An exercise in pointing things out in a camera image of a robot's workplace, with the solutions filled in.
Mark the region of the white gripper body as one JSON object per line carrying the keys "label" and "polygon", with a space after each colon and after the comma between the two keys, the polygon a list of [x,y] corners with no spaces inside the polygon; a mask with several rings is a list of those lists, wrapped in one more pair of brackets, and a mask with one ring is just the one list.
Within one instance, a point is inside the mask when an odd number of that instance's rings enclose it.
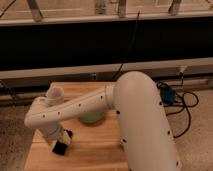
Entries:
{"label": "white gripper body", "polygon": [[49,124],[42,128],[42,136],[47,141],[57,140],[63,132],[63,127],[59,123]]}

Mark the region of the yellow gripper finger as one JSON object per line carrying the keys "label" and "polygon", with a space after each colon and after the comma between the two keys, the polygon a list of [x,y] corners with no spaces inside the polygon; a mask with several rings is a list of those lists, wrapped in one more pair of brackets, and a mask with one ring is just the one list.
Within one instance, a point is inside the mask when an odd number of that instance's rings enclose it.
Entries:
{"label": "yellow gripper finger", "polygon": [[66,130],[63,131],[61,141],[66,145],[69,145],[71,143],[71,138]]}

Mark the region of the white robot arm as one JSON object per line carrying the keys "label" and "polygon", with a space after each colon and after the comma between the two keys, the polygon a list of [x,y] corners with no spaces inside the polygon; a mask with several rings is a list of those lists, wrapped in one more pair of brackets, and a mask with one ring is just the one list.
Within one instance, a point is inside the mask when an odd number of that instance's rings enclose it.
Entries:
{"label": "white robot arm", "polygon": [[62,121],[107,110],[117,114],[129,171],[182,171],[160,92],[142,72],[127,72],[111,85],[64,103],[37,97],[24,124],[56,140]]}

